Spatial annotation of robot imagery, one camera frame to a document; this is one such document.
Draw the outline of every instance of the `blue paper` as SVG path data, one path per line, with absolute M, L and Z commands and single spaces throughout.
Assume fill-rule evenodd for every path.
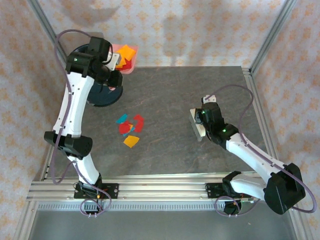
M 123 114 L 117 121 L 117 124 L 123 124 L 126 120 L 127 120 L 128 115 L 127 114 Z
M 125 134 L 122 134 L 122 135 L 125 137 L 125 136 L 127 136 L 129 133 L 131 133 L 133 130 L 135 130 L 135 127 L 134 127 L 134 126 L 131 128 L 130 132 L 125 133 Z

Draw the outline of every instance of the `black round base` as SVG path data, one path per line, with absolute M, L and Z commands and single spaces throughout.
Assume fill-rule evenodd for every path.
M 79 46 L 74 50 L 74 52 L 84 53 L 88 48 L 89 44 Z M 115 90 L 111 91 L 108 86 L 103 86 L 101 88 L 100 84 L 94 83 L 87 98 L 87 103 L 92 104 L 95 107 L 106 107 L 114 104 L 120 99 L 124 88 L 117 87 Z

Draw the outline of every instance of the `floral wallpaper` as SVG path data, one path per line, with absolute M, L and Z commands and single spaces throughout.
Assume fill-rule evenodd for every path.
M 39 0 L 53 29 L 139 46 L 137 66 L 249 68 L 285 0 Z M 88 42 L 69 34 L 67 52 Z
M 271 46 L 255 80 L 280 160 L 300 167 L 303 181 L 320 204 L 320 5 L 297 1 Z M 312 201 L 303 201 L 306 209 Z M 308 214 L 314 239 L 320 236 L 320 210 Z
M 0 15 L 0 240 L 11 240 L 44 164 L 44 131 L 59 113 L 64 79 L 27 1 L 2 0 Z

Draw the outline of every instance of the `wall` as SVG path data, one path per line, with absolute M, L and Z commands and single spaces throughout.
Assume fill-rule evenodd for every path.
M 138 45 L 138 66 L 242 66 L 257 56 L 285 0 L 39 0 L 56 32 Z M 70 34 L 69 53 L 87 43 Z
M 63 96 L 53 46 L 25 0 L 0 2 L 0 239 L 13 238 Z
M 320 204 L 320 6 L 299 0 L 255 77 L 280 160 L 294 162 Z M 310 198 L 303 200 L 312 208 Z M 308 215 L 314 239 L 320 211 Z

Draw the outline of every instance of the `gray tabletop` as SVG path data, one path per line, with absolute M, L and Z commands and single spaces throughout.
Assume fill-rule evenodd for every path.
M 239 66 L 221 67 L 149 67 L 136 68 L 123 76 L 123 95 L 107 107 L 87 105 L 82 120 L 82 135 L 93 139 L 93 162 L 103 178 L 121 175 L 224 173 L 251 171 L 238 157 L 203 138 L 197 141 L 191 123 L 190 109 L 201 106 L 201 97 L 228 84 L 246 85 Z M 238 126 L 241 112 L 250 101 L 249 94 L 231 87 L 216 95 L 222 116 Z M 128 120 L 140 114 L 144 118 L 140 138 L 129 148 L 119 134 L 116 120 L 128 114 Z M 243 118 L 244 134 L 266 150 L 254 108 Z M 57 176 L 68 159 L 62 154 L 56 160 Z M 67 173 L 77 176 L 74 169 Z

